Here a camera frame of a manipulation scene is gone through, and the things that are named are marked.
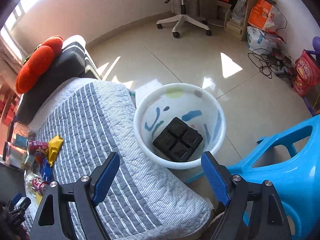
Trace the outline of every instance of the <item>white bag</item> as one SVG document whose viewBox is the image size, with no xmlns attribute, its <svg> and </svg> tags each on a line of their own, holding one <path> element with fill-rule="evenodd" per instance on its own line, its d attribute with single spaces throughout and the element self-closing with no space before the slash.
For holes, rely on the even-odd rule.
<svg viewBox="0 0 320 240">
<path fill-rule="evenodd" d="M 268 39 L 266 33 L 258 28 L 248 26 L 247 27 L 247 41 L 248 49 L 254 51 L 258 54 L 270 54 L 272 48 L 277 48 L 275 41 Z"/>
<path fill-rule="evenodd" d="M 238 0 L 231 14 L 231 19 L 240 26 L 243 26 L 246 2 L 247 0 Z"/>
</svg>

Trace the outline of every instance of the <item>tile floor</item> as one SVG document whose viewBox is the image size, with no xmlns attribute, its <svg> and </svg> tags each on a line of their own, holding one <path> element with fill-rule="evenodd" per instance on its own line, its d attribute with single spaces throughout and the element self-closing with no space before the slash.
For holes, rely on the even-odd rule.
<svg viewBox="0 0 320 240">
<path fill-rule="evenodd" d="M 246 42 L 210 25 L 213 35 L 185 23 L 180 38 L 172 36 L 173 23 L 148 23 L 127 30 L 89 48 L 107 81 L 122 82 L 136 91 L 137 105 L 153 89 L 169 83 L 190 83 L 210 92 L 221 104 L 227 122 L 224 143 L 216 159 L 232 165 L 249 154 L 262 136 L 270 136 L 311 117 L 303 100 L 289 84 L 268 79 L 248 59 Z M 295 144 L 300 150 L 306 140 Z M 276 147 L 266 163 L 289 158 Z M 189 184 L 215 202 L 204 177 Z"/>
</svg>

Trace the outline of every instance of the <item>yellow snack bag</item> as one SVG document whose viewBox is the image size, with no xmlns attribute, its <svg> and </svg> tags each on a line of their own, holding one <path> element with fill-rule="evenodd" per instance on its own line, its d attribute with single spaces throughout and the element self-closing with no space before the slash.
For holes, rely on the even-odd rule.
<svg viewBox="0 0 320 240">
<path fill-rule="evenodd" d="M 36 193 L 36 202 L 38 205 L 40 205 L 41 200 L 42 200 L 42 196 L 37 192 Z"/>
<path fill-rule="evenodd" d="M 52 167 L 54 161 L 56 160 L 62 143 L 63 139 L 59 135 L 56 135 L 48 142 L 49 153 L 47 159 L 48 163 L 50 163 L 50 167 Z"/>
</svg>

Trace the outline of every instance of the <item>pillow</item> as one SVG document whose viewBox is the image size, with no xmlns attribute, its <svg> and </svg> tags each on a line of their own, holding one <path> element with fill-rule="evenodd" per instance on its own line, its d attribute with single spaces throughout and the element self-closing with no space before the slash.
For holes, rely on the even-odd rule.
<svg viewBox="0 0 320 240">
<path fill-rule="evenodd" d="M 84 48 L 73 42 L 54 59 L 33 88 L 23 95 L 17 112 L 20 123 L 28 126 L 46 99 L 66 80 L 84 72 Z"/>
<path fill-rule="evenodd" d="M 16 79 L 16 90 L 19 94 L 24 94 L 33 88 L 54 58 L 60 54 L 62 44 L 63 39 L 60 36 L 52 36 L 25 60 Z"/>
</svg>

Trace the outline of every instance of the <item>orange flower pillow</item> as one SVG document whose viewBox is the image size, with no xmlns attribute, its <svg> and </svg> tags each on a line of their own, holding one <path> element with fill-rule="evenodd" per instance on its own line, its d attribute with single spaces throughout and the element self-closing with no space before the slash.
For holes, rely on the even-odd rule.
<svg viewBox="0 0 320 240">
<path fill-rule="evenodd" d="M 16 79 L 19 94 L 28 92 L 47 71 L 54 58 L 61 53 L 63 38 L 52 36 L 38 47 L 25 62 Z"/>
</svg>

